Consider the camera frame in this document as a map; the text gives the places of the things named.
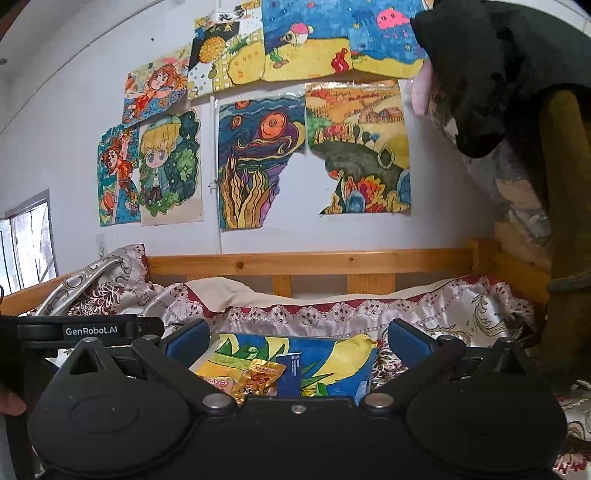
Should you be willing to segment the person's hand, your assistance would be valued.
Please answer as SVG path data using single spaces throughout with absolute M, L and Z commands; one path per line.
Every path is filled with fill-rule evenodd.
M 25 402 L 14 392 L 0 387 L 0 413 L 7 416 L 20 416 L 26 411 Z

